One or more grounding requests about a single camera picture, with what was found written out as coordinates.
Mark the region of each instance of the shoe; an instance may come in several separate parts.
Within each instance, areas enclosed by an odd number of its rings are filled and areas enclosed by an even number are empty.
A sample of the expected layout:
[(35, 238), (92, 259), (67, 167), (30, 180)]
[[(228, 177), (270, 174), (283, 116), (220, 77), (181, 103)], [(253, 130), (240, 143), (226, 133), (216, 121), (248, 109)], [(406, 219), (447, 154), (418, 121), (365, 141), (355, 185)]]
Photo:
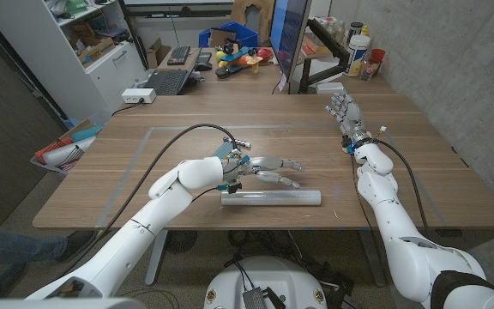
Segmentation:
[(14, 264), (0, 275), (0, 299), (9, 296), (22, 277), (26, 274), (25, 264)]
[(85, 246), (89, 240), (91, 240), (94, 236), (94, 232), (89, 231), (75, 231), (70, 234), (66, 239), (68, 240), (68, 244), (66, 245), (66, 249), (62, 252), (62, 255), (57, 258), (57, 262), (65, 263), (68, 262), (71, 258), (73, 258), (79, 251)]

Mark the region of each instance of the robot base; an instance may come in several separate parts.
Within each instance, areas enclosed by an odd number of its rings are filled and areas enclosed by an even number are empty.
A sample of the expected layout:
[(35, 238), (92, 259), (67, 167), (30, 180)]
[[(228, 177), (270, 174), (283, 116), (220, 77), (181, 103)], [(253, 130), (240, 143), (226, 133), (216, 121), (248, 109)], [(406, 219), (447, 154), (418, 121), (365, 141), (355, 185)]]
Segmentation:
[[(286, 308), (327, 308), (322, 286), (297, 264), (279, 257), (249, 257), (239, 261), (239, 264), (245, 269), (255, 288), (271, 288), (284, 300)], [(246, 275), (244, 280), (247, 290), (251, 290)], [(209, 284), (203, 308), (245, 308), (243, 292), (241, 272), (238, 266), (232, 264)], [(212, 301), (207, 297), (210, 294), (214, 297)], [(267, 308), (274, 308), (270, 299), (265, 298), (264, 302)]]

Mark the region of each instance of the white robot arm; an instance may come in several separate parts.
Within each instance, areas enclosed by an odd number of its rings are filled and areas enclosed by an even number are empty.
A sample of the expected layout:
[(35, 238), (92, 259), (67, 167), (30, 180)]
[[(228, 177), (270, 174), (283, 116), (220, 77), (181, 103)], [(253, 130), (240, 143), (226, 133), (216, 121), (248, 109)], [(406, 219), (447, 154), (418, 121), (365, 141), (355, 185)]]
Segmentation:
[(398, 291), (427, 309), (494, 308), (494, 286), (468, 253), (440, 246), (419, 233), (397, 197), (392, 160), (370, 138), (358, 105), (342, 90), (334, 94), (336, 111), (326, 110), (340, 124), (343, 147), (358, 168), (358, 191), (375, 212), (390, 273)]
[(150, 201), (127, 221), (111, 239), (77, 270), (72, 271), (27, 297), (44, 300), (73, 287), (79, 297), (107, 298), (116, 294), (125, 277), (138, 263), (157, 235), (192, 202), (190, 191), (226, 181), (228, 191), (241, 187), (242, 175), (256, 174), (263, 181), (280, 182), (298, 188), (298, 183), (278, 173), (263, 172), (278, 167), (303, 171), (295, 161), (275, 157), (241, 157), (234, 149), (223, 161), (218, 157), (183, 161), (158, 179), (149, 190)]

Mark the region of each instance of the wooden table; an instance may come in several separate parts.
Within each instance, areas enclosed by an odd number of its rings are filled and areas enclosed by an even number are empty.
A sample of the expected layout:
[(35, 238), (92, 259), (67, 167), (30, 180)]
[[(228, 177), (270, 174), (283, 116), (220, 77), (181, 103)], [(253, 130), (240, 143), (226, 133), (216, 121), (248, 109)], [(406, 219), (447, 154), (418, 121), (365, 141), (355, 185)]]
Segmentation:
[[(213, 71), (203, 74), (206, 81), (189, 89), (187, 95), (160, 96), (153, 104), (112, 118), (37, 214), (34, 226), (105, 226), (161, 148), (185, 127), (199, 123), (229, 127), (237, 139), (251, 142), (252, 149), (245, 155), (275, 155), (302, 162), (305, 173), (276, 172), (298, 181), (302, 190), (321, 191), (322, 206), (222, 207), (220, 194), (210, 192), (167, 229), (340, 230), (368, 226), (354, 190), (351, 158), (340, 150), (338, 124), (324, 110), (330, 95), (271, 95), (280, 79), (279, 66), (272, 64), (261, 67), (258, 75), (247, 69), (225, 80), (219, 80)], [(358, 102), (368, 130), (377, 132), (386, 125), (388, 130), (381, 138), (396, 146), (411, 164), (431, 227), (494, 228), (494, 196), (405, 95), (396, 94), (380, 76), (369, 82), (348, 77), (340, 80)], [(163, 155), (114, 227), (121, 227), (148, 201), (148, 188), (157, 178), (182, 160), (210, 156), (222, 137), (217, 130), (194, 130), (181, 137)], [(399, 197), (421, 227), (407, 170), (392, 152), (383, 151), (395, 164)], [(241, 181), (247, 191), (289, 189), (254, 176)], [(114, 203), (109, 203), (114, 195)], [(365, 202), (364, 206), (375, 227), (371, 207)]]

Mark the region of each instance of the cup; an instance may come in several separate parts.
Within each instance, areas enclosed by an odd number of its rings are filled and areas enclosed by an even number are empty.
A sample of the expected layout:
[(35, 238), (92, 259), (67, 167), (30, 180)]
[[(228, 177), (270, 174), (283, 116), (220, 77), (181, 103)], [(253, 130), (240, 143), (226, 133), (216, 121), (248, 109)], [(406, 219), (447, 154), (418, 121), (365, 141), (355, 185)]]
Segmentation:
[[(382, 63), (383, 62), (383, 59), (384, 59), (384, 54), (386, 54), (386, 52), (382, 49), (374, 49), (371, 51), (370, 53), (370, 57), (373, 58), (373, 59), (376, 59), (376, 60), (380, 60), (380, 62)], [(375, 76), (376, 74), (378, 74), (378, 71), (381, 69), (380, 65), (378, 66), (377, 70), (375, 71), (375, 73), (373, 74), (373, 76)]]
[(375, 72), (377, 72), (378, 68), (380, 68), (381, 62), (381, 60), (374, 58), (363, 59), (361, 61), (361, 71), (359, 73), (359, 77), (361, 77), (364, 81), (369, 81)]

